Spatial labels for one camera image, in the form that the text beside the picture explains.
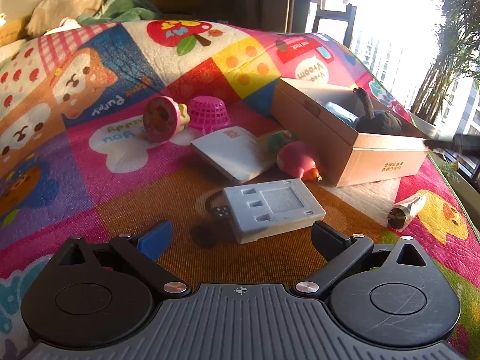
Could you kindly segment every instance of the black gripper pad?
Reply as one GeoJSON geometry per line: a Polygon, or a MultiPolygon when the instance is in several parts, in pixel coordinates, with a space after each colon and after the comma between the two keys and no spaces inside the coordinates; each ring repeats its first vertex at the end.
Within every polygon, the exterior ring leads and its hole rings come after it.
{"type": "Polygon", "coordinates": [[[444,342],[414,350],[365,344],[341,330],[320,301],[294,297],[280,284],[202,284],[188,297],[163,302],[145,329],[118,344],[67,350],[39,343],[25,356],[26,360],[461,358],[444,342]]]}

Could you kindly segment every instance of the open box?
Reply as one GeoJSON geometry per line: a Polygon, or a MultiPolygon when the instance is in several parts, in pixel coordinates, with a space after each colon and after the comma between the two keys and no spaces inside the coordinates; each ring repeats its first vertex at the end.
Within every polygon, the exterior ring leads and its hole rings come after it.
{"type": "Polygon", "coordinates": [[[322,104],[336,103],[358,117],[363,105],[351,88],[298,79],[279,79],[272,114],[287,130],[316,150],[321,174],[335,186],[414,175],[428,138],[409,121],[371,99],[374,110],[391,112],[402,122],[402,136],[358,133],[322,104]]]}

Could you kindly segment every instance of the yellow patch with dots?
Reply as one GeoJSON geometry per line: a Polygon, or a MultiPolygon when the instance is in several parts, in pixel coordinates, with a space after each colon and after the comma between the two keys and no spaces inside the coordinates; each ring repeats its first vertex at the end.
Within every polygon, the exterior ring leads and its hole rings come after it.
{"type": "Polygon", "coordinates": [[[441,196],[428,190],[425,207],[418,213],[418,218],[426,229],[443,245],[447,244],[447,234],[459,239],[467,239],[469,231],[462,215],[441,196]]]}
{"type": "Polygon", "coordinates": [[[280,77],[263,46],[251,37],[231,44],[212,59],[242,99],[280,77]]]}

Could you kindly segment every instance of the beige pillow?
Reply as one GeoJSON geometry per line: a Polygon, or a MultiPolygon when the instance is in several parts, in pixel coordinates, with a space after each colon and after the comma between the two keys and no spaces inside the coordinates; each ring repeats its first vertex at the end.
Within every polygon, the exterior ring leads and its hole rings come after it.
{"type": "Polygon", "coordinates": [[[65,17],[76,19],[86,13],[93,15],[104,0],[43,0],[33,11],[26,26],[29,35],[38,37],[60,25],[65,17]]]}

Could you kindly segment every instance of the pink plastic basket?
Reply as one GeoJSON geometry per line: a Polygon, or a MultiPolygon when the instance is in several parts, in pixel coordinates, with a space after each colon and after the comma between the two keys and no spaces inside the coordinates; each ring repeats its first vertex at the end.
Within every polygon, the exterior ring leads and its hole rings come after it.
{"type": "Polygon", "coordinates": [[[225,103],[213,96],[197,96],[188,104],[189,126],[209,134],[231,124],[225,103]]]}

